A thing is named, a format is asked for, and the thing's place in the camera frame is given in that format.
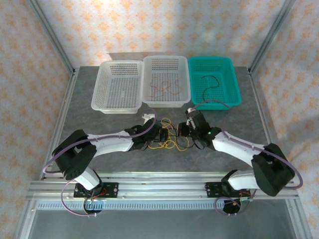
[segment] green basket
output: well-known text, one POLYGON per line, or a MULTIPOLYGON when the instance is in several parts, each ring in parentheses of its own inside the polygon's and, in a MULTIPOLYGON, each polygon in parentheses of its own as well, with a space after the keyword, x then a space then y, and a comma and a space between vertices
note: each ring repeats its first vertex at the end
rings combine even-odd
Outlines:
MULTIPOLYGON (((218 100, 230 107, 241 104, 238 82, 231 59, 197 56, 188 60, 191 100, 197 105, 205 100, 218 100)), ((221 103, 208 102, 198 110, 227 110, 221 103)))

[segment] patterned wall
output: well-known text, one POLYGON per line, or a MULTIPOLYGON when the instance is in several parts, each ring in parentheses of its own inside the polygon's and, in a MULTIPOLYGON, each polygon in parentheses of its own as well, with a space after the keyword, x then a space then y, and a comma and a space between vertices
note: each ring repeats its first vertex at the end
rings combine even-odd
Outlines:
POLYGON ((0 238, 38 179, 69 75, 26 0, 0 1, 0 238))
POLYGON ((319 238, 319 5, 298 0, 254 76, 272 138, 305 181, 298 190, 319 238))
POLYGON ((248 66, 283 2, 39 0, 74 67, 149 54, 220 55, 248 66))

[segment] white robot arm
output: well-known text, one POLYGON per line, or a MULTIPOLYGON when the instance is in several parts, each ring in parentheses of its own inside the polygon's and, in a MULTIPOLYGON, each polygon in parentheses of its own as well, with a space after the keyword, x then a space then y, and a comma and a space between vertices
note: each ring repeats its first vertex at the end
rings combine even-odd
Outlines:
MULTIPOLYGON (((163 129, 159 122, 152 127, 152 130, 142 136, 122 137, 143 132, 153 123, 152 118, 148 116, 145 118, 144 125, 137 125, 114 134, 92 135, 85 134, 83 130, 75 131, 55 149, 53 154, 57 154, 74 142, 83 139, 91 139, 91 141, 78 145, 77 148, 81 149, 80 152, 73 148, 56 159, 64 178, 76 180, 88 191, 94 190, 101 184, 96 172, 88 167, 94 157, 116 151, 125 152, 141 149, 152 141, 166 141, 168 131, 163 129), (118 135, 119 137, 94 140, 107 135, 118 135)), ((223 178, 222 189, 226 194, 249 188, 261 189, 266 194, 275 196, 294 177, 295 173, 290 167, 258 150, 264 149, 285 158, 277 145, 264 146, 250 143, 234 137, 228 132, 223 132, 220 128, 210 127, 200 111, 188 109, 186 118, 187 122, 178 125, 177 133, 179 136, 191 137, 194 141, 199 141, 203 147, 230 154, 252 167, 248 171, 232 170, 223 178)))

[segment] cable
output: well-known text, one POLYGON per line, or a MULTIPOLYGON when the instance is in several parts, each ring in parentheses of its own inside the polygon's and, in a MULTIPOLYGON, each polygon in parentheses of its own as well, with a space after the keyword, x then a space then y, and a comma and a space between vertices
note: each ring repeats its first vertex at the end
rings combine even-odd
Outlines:
POLYGON ((51 165, 53 164, 53 162, 58 158, 60 157, 62 154, 64 154, 66 151, 68 151, 69 149, 71 148, 74 148, 75 146, 78 146, 79 144, 82 144, 82 143, 86 143, 86 142, 91 142, 91 141, 98 141, 98 140, 102 140, 102 139, 106 139, 106 138, 136 138, 136 137, 139 137, 145 133, 147 133, 148 131, 150 131, 153 126, 155 125, 156 123, 156 120, 157 120, 157 113, 155 110, 153 109, 149 109, 149 110, 152 110, 154 112, 154 120, 153 120, 153 123, 151 124, 151 126, 149 128, 147 128, 145 131, 141 132, 141 133, 138 133, 138 134, 135 134, 135 135, 128 135, 128 136, 123 136, 123 135, 106 135, 106 136, 102 136, 102 137, 98 137, 98 138, 90 138, 90 139, 84 139, 84 140, 80 140, 78 142, 75 142, 69 146, 67 146, 66 148, 64 148, 63 150, 61 150, 60 152, 58 152, 56 155, 54 155, 48 162, 47 164, 43 167, 42 169, 42 172, 43 173, 49 173, 49 174, 52 174, 52 173, 60 173, 61 171, 46 171, 46 169, 51 165))
POLYGON ((198 149, 200 149, 200 150, 203 150, 203 149, 205 148, 205 147, 200 148, 200 147, 197 145, 197 143, 195 143, 195 142, 194 142, 194 144, 195 144, 196 148, 198 148, 198 149))
POLYGON ((178 95, 178 94, 180 94, 180 92, 181 92, 181 86, 179 86, 179 84, 176 83, 176 82, 178 81, 178 79, 174 81, 174 84, 175 84, 175 86, 177 86, 177 87, 179 88, 179 91, 173 93, 173 92, 171 92, 171 91, 169 90, 170 87, 171 87, 171 83, 170 83, 171 80, 170 80, 170 78, 169 78, 168 71, 167 71, 167 75, 166 75, 166 76, 167 76, 168 81, 162 81, 162 82, 160 83, 160 88, 161 88, 161 89, 158 88, 158 79, 159 79, 159 78, 158 78, 158 77, 155 77, 155 79, 156 79, 156 85, 155 85, 155 86, 152 85, 153 80, 154 80, 154 78, 152 78, 150 87, 151 87, 151 88, 154 88, 154 90, 153 90, 153 91, 151 90, 151 95, 148 96, 148 97, 151 97, 151 98, 163 97, 164 94, 165 94, 165 92, 169 92, 171 95, 178 95), (157 92, 160 92, 160 93, 161 93, 161 96, 156 96, 156 91, 157 91, 157 92))
MULTIPOLYGON (((192 109, 195 109, 195 108, 197 108, 198 106, 200 106, 200 105, 202 105, 202 104, 204 104, 204 103, 207 103, 207 102, 218 102, 218 103, 221 103, 221 104, 223 104, 224 106, 226 106, 228 109, 231 109, 228 105, 226 105, 225 103, 223 103, 223 102, 221 102, 221 101, 218 101, 218 100, 207 100, 207 101, 203 101, 203 102, 197 104, 196 106, 194 106, 192 109)), ((248 148, 252 148, 252 146, 251 146, 250 144, 244 143, 244 142, 242 142, 242 141, 240 141, 240 140, 237 140, 237 139, 235 139, 235 138, 232 138, 230 135, 228 135, 228 134, 226 133, 226 131, 225 131, 222 127, 221 127, 221 131, 222 131, 223 134, 228 138, 228 140, 230 140, 230 141, 232 141, 232 142, 236 142, 236 143, 238 143, 238 144, 240 144, 240 145, 242 145, 242 146, 245 146, 245 147, 248 147, 248 148)), ((262 148, 253 147, 253 149, 255 149, 255 150, 257 150, 257 151, 260 151, 260 152, 263 152, 263 153, 265 153, 265 154, 267 154, 267 155, 270 155, 270 156, 276 158, 277 160, 279 160, 279 161, 281 161, 282 163, 286 164, 288 167, 290 167, 290 168, 295 172, 295 174, 297 175, 297 177, 298 177, 298 179, 299 179, 299 185, 297 185, 297 186, 290 186, 290 187, 289 187, 289 186, 288 186, 288 187, 286 186, 285 188, 298 189, 298 188, 301 188, 301 187, 303 186, 304 181, 303 181, 303 178, 302 178, 300 172, 299 172, 289 161, 283 159, 282 157, 280 157, 280 156, 278 156, 278 155, 276 155, 276 154, 274 154, 274 153, 272 153, 272 152, 269 152, 269 151, 267 151, 267 150, 264 150, 264 149, 262 149, 262 148)))
POLYGON ((241 197, 243 197, 243 194, 246 194, 246 195, 248 195, 249 197, 251 197, 251 194, 250 194, 250 193, 245 192, 245 191, 240 191, 241 197))
POLYGON ((177 143, 177 135, 174 135, 174 134, 172 134, 171 132, 170 132, 170 128, 172 129, 172 130, 175 130, 175 133, 177 134, 177 131, 176 131, 176 129, 174 128, 174 126, 171 124, 171 121, 170 121, 170 119, 169 118, 162 118, 161 119, 161 124, 162 124, 162 128, 166 128, 166 129, 168 129, 168 138, 167 138, 167 140, 164 142, 164 143, 158 143, 160 146, 158 146, 158 147, 152 147, 152 146, 150 146, 149 145, 149 148, 150 149, 158 149, 158 148, 167 148, 167 149, 172 149, 172 148, 174 148, 174 147, 176 147, 177 149, 178 149, 178 151, 186 151, 188 148, 190 148, 189 147, 189 140, 188 140, 188 138, 186 137, 185 139, 186 139, 186 141, 187 141, 187 146, 186 147, 183 147, 184 149, 181 149, 181 148, 179 148, 178 146, 179 146, 179 144, 177 143))
MULTIPOLYGON (((254 198, 255 194, 256 194, 256 191, 257 189, 254 190, 253 194, 251 195, 251 199, 254 198)), ((229 197, 219 197, 219 198, 216 198, 216 200, 214 201, 214 208, 215 208, 215 211, 218 212, 219 214, 221 215, 224 215, 224 216, 235 216, 237 214, 242 214, 243 212, 245 212, 247 210, 247 208, 249 207, 250 205, 250 201, 248 202, 247 206, 242 210, 242 211, 239 211, 237 213, 234 213, 234 214, 228 214, 228 213, 222 213, 221 211, 219 211, 217 209, 217 201, 220 200, 220 199, 227 199, 227 200, 230 200, 232 201, 233 203, 235 203, 239 208, 241 207, 234 199, 232 198, 229 198, 229 197)))
POLYGON ((69 208, 66 206, 66 204, 65 204, 64 201, 63 201, 63 192, 64 192, 65 188, 66 188, 70 183, 73 183, 73 182, 76 182, 76 181, 73 179, 73 180, 67 182, 67 183, 64 185, 64 187, 62 188, 62 191, 61 191, 61 203, 62 203, 62 205, 64 206, 64 208, 65 208, 68 212, 70 212, 70 213, 72 213, 72 214, 74 214, 74 215, 80 216, 80 217, 90 217, 90 216, 93 216, 93 215, 96 216, 96 215, 97 215, 96 213, 95 213, 95 214, 80 214, 80 213, 76 213, 75 211, 69 209, 69 208))
POLYGON ((175 134, 176 134, 176 135, 171 135, 171 136, 175 137, 175 139, 176 139, 176 140, 175 140, 175 143, 176 143, 179 147, 182 147, 182 148, 192 148, 192 147, 194 147, 194 145, 195 145, 194 142, 193 142, 193 144, 192 144, 191 146, 189 146, 189 147, 180 145, 180 144, 178 143, 177 139, 180 138, 182 141, 184 141, 183 138, 180 137, 180 136, 178 136, 178 135, 177 135, 177 129, 176 129, 171 123, 169 123, 169 124, 170 124, 171 128, 175 131, 175 134))
POLYGON ((218 79, 217 79, 216 77, 214 77, 214 76, 212 76, 212 75, 208 75, 208 76, 203 76, 202 79, 205 78, 205 77, 213 77, 213 78, 217 81, 217 84, 218 84, 218 85, 217 85, 217 86, 213 86, 213 87, 208 87, 208 88, 206 88, 206 89, 203 91, 203 95, 202 95, 203 101, 205 101, 204 95, 205 95, 205 92, 206 92, 207 90, 213 89, 213 88, 218 88, 218 87, 219 87, 219 81, 218 81, 218 79))

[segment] gray tabletop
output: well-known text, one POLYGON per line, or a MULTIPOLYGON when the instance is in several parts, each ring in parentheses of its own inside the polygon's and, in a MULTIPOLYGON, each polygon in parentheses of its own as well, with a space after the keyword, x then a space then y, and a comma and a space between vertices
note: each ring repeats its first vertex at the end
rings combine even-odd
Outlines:
MULTIPOLYGON (((134 115, 105 115, 91 108, 91 100, 99 67, 81 67, 74 87, 72 99, 64 123, 60 142, 73 131, 83 129, 89 134, 108 134, 143 124, 142 113, 148 108, 142 104, 134 115)), ((245 67, 235 67, 242 104, 233 107, 224 128, 232 135, 254 143, 266 144, 255 96, 245 67)), ((182 108, 155 108, 158 118, 168 117, 173 125, 185 121, 182 108)), ((221 126, 229 111, 203 111, 210 126, 221 126)), ((98 172, 227 172, 232 169, 246 170, 244 162, 221 152, 196 147, 180 152, 173 149, 146 149, 131 152, 113 152, 94 158, 90 167, 98 172)))

